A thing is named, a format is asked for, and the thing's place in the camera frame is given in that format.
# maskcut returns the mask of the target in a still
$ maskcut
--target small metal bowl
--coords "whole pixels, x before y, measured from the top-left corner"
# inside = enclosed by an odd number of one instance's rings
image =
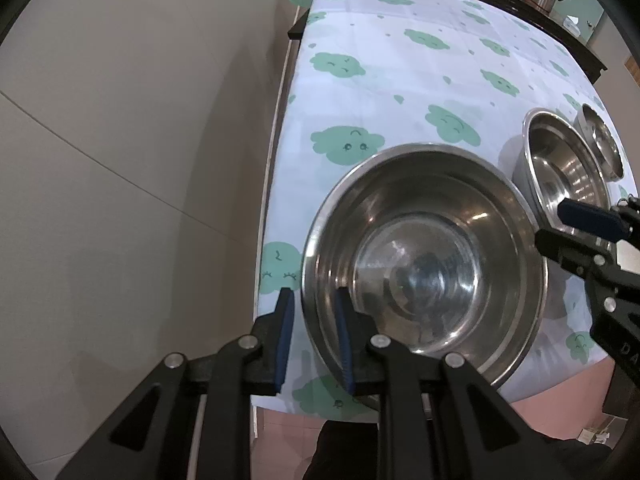
[[[587,104],[582,105],[575,118],[574,128],[587,141],[606,180],[616,182],[625,176],[618,145],[607,125],[593,108]]]
[[[417,354],[459,352],[499,386],[545,303],[536,229],[515,186],[472,153],[406,144],[372,156],[329,193],[306,240],[303,313],[318,353],[339,379],[334,291],[346,286],[380,332]]]
[[[544,108],[529,111],[522,131],[524,145],[513,183],[536,212],[538,222],[608,245],[558,218],[558,204],[565,198],[609,209],[607,186],[585,140],[563,118]]]

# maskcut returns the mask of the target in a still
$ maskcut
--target wall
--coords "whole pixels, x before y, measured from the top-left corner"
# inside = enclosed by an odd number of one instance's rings
[[[607,67],[594,86],[616,126],[631,169],[636,178],[639,178],[638,109],[640,109],[640,88],[624,65],[629,56],[629,49],[606,15],[603,15],[596,26],[588,47]]]
[[[294,12],[32,0],[0,47],[0,423],[41,478],[164,354],[250,327]]]

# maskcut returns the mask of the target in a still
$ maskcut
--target tablecloth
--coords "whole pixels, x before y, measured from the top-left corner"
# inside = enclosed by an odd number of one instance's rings
[[[533,107],[573,122],[581,103],[616,129],[564,46],[477,0],[314,0],[300,45],[274,162],[257,313],[278,290],[296,290],[287,378],[254,404],[334,420],[373,420],[329,374],[309,341],[300,305],[308,229],[332,187],[355,164],[408,142],[455,144],[511,176],[522,121]],[[636,193],[608,184],[612,203]],[[501,387],[509,401],[539,393],[606,354],[589,336],[583,282],[550,262],[540,331]]]

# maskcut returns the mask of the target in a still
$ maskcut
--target large metal bowl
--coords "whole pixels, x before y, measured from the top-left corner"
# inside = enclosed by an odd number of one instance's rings
[[[582,105],[575,117],[574,128],[587,141],[606,180],[616,182],[625,176],[618,145],[596,110],[587,104]]]
[[[522,130],[524,145],[513,183],[536,212],[538,222],[608,246],[558,218],[558,204],[565,198],[609,209],[607,186],[585,140],[562,117],[544,108],[531,110]]]
[[[513,184],[453,146],[406,144],[351,170],[311,227],[302,271],[306,327],[341,377],[334,291],[417,354],[459,352],[495,386],[537,332],[546,260]]]

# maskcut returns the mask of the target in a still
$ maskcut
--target person's leg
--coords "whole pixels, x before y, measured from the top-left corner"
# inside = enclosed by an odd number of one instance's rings
[[[375,480],[378,427],[328,420],[303,480]]]

